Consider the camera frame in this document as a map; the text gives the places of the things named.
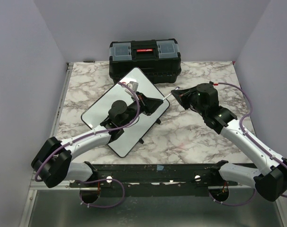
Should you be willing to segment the white whiteboard marker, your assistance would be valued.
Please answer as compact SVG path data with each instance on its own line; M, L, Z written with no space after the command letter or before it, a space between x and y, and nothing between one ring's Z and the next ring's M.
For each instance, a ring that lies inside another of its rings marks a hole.
M176 87L174 90L171 90L170 93L167 94L167 95L162 99L162 101L167 100L167 99L172 95L173 91L176 91L176 90L178 90L178 89L179 89L179 87Z

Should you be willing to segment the white whiteboard black frame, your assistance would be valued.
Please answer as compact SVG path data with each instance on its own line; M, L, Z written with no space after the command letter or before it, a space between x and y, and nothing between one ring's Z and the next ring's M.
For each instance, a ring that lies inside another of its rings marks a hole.
M120 83L128 83L130 81L137 82L137 92L143 93L146 97L164 98L164 95L139 68L133 68L119 80ZM123 100L127 105L133 102L130 93L126 92L124 87L115 84L81 115L82 121L91 129L96 128L107 117L112 103L116 100ZM165 113L169 106L169 101L165 100L152 115L146 116L140 114L136 121L129 127L126 127L124 133L117 140L109 143L108 146L119 157L125 157L138 142L143 142L143 136L155 123L161 122L160 117Z

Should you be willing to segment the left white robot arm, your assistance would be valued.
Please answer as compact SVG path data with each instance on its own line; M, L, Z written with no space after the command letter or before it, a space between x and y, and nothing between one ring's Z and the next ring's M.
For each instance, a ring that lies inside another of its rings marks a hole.
M150 116L164 102L163 99L146 97L141 92L131 92L130 96L133 100L131 104L116 100L107 117L87 133L67 140L47 139L31 163L36 173L35 181L44 182L49 188L57 186L68 176L75 157L117 140L140 114Z

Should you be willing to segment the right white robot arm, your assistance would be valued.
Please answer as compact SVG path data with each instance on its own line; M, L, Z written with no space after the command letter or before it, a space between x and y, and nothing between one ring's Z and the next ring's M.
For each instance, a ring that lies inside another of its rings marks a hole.
M210 173L210 181L215 185L225 181L241 183L255 189L268 201L284 196L287 190L287 158L247 130L243 119L238 119L232 111L220 106L216 85L209 82L171 91L184 109L198 113L206 126L232 142L255 165L255 168L249 168L222 161Z

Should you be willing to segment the black plastic toolbox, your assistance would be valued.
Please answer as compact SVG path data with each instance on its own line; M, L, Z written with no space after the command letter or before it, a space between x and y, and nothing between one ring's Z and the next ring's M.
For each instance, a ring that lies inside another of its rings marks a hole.
M139 68L154 84L174 83L181 73L181 54L176 39L112 42L109 76L117 83Z

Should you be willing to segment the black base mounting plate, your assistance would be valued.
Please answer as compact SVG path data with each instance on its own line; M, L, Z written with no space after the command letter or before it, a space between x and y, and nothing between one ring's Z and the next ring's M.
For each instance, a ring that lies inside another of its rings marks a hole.
M236 185L235 182L223 180L217 169L215 164L94 164L93 180L111 176L122 186L108 181L90 184L75 181L70 187L83 192L100 191L103 197L118 197L122 192L126 197L203 197L208 196L209 188L222 189L226 185Z

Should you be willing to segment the aluminium side rail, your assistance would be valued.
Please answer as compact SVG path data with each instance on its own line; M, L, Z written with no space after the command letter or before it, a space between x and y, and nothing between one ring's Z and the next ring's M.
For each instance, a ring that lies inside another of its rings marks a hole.
M67 71L66 71L66 74L64 77L63 88L62 88L61 95L60 95L59 102L58 102L58 106L57 106L57 109L55 112L55 117L53 120L52 129L51 129L51 132L49 135L50 137L56 135L57 130L58 130L59 121L60 121L60 117L61 117L61 114L63 111L63 104L64 104L64 101L66 98L66 94L67 94L73 66L74 66L73 62L67 63ZM28 227L29 223L30 223L33 207L35 204L36 194L37 194L37 189L34 189L32 186L32 184L35 185L35 183L36 183L34 181L35 174L36 173L33 172L32 176L31 176L30 185L28 188L27 199L26 199L26 203L25 203L24 210L22 213L21 221L19 224L20 227Z

